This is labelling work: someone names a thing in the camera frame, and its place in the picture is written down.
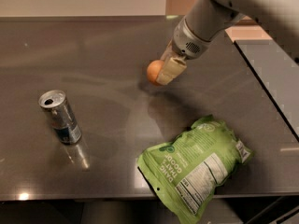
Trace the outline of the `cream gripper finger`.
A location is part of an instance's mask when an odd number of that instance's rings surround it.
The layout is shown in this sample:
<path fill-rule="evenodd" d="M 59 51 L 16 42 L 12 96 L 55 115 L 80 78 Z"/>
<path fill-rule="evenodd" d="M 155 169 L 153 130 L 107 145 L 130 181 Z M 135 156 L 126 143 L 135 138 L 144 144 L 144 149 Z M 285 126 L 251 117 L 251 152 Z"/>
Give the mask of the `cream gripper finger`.
<path fill-rule="evenodd" d="M 172 49 L 172 42 L 169 42 L 168 45 L 165 48 L 164 53 L 161 56 L 161 60 L 165 61 L 168 58 L 173 57 L 173 56 L 174 56 L 174 52 L 173 52 L 173 49 Z"/>
<path fill-rule="evenodd" d="M 156 82 L 160 85 L 167 85 L 176 77 L 180 76 L 186 68 L 187 64 L 183 57 L 170 56 L 164 61 L 164 65 L 158 73 Z"/>

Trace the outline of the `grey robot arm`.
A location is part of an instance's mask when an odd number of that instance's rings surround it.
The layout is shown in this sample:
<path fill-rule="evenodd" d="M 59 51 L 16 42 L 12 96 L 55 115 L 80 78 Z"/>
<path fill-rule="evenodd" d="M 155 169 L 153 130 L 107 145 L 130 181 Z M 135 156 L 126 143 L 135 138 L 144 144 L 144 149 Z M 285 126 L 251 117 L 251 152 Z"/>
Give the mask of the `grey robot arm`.
<path fill-rule="evenodd" d="M 152 78 L 167 85 L 187 68 L 188 60 L 208 50 L 223 30 L 249 17 L 294 60 L 299 59 L 299 0 L 197 0 L 179 22 Z"/>

